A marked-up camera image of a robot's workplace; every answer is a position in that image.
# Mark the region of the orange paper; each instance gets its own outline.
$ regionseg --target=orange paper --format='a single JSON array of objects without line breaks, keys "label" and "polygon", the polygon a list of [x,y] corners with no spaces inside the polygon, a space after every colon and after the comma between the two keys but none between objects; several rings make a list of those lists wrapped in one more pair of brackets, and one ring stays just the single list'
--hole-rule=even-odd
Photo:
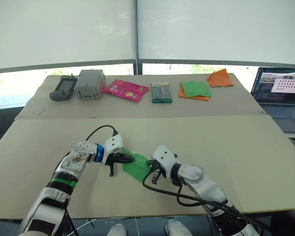
[{"label": "orange paper", "polygon": [[183,88],[181,86],[181,84],[179,85],[179,97],[184,97],[184,98],[190,98],[190,99],[196,99],[196,100],[201,100],[201,101],[209,101],[210,98],[208,97],[204,97],[204,96],[194,96],[194,97],[186,97],[185,93],[183,91]]},{"label": "orange paper", "polygon": [[234,83],[231,81],[230,77],[228,76],[226,69],[214,72],[208,77],[206,81],[211,87],[235,86]]}]

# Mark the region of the floor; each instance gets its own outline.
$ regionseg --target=floor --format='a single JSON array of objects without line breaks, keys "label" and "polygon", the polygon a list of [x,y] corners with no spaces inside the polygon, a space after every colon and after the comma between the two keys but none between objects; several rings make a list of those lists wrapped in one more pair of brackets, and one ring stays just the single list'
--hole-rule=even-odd
[{"label": "floor", "polygon": [[[271,217],[259,218],[270,223]],[[128,236],[163,236],[163,229],[169,220],[178,220],[186,226],[193,236],[218,236],[218,231],[213,227],[206,215],[178,216],[178,217],[143,217],[143,218],[111,218],[91,220],[73,220],[80,236],[105,236],[109,229],[118,223],[123,224],[128,230]],[[0,221],[0,236],[18,235],[19,225]]]}]

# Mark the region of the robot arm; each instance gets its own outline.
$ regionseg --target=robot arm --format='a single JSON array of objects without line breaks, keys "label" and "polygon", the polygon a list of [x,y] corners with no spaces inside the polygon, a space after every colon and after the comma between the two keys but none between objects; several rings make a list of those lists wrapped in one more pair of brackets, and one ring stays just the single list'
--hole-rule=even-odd
[{"label": "robot arm", "polygon": [[[206,175],[202,167],[182,165],[177,162],[176,157],[163,145],[155,150],[152,158],[157,161],[157,166],[160,168],[154,171],[153,183],[156,183],[159,175],[163,173],[174,185],[187,185],[199,199],[221,203],[236,209],[223,190]],[[203,208],[224,236],[260,236],[251,224],[241,218],[211,205],[203,205]]]},{"label": "robot arm", "polygon": [[130,163],[131,156],[118,153],[123,148],[122,137],[117,134],[106,141],[104,146],[88,141],[77,141],[70,153],[63,158],[53,173],[52,179],[41,191],[35,203],[20,226],[24,235],[63,235],[69,230],[69,216],[66,208],[71,194],[89,162],[110,166],[110,176],[114,175],[114,163]]}]

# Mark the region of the blue ring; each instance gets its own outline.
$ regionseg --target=blue ring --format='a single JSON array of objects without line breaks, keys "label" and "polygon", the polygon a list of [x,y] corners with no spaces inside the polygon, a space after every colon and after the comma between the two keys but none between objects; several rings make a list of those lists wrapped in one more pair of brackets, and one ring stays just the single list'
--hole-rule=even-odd
[{"label": "blue ring", "polygon": [[103,151],[103,147],[101,145],[97,145],[97,155],[96,155],[96,158],[94,160],[94,162],[99,162],[99,158],[102,154],[102,151]]}]

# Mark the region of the green paper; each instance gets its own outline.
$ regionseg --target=green paper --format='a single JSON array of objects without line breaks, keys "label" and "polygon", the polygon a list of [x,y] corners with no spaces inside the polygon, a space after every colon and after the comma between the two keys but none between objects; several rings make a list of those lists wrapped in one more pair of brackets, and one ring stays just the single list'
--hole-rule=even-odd
[{"label": "green paper", "polygon": [[131,175],[137,181],[142,182],[143,178],[149,172],[149,166],[147,165],[147,159],[140,154],[132,154],[128,150],[122,150],[121,153],[132,156],[135,161],[132,163],[126,163],[122,165],[123,171]]},{"label": "green paper", "polygon": [[209,86],[206,82],[189,81],[181,82],[185,97],[205,96],[212,97]]}]

